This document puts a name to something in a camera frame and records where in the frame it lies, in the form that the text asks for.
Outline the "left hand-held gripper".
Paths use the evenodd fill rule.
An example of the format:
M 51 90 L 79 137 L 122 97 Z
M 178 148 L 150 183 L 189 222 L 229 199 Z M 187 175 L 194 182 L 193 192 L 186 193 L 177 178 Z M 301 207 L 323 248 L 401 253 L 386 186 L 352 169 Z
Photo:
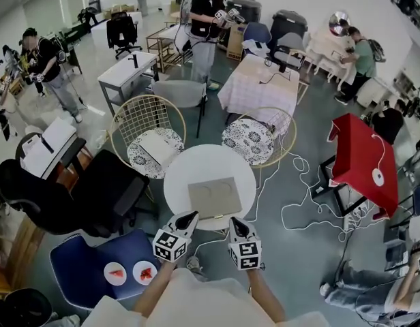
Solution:
M 168 223 L 157 231 L 153 239 L 154 256 L 166 262 L 178 261 L 187 252 L 198 221 L 198 211 L 173 215 Z

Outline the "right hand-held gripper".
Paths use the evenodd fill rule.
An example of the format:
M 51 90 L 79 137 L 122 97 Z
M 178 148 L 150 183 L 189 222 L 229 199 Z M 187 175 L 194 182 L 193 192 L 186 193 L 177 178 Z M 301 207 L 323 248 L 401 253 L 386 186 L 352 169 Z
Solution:
M 242 218 L 229 220 L 228 252 L 238 270 L 259 269 L 262 263 L 262 243 L 254 225 Z

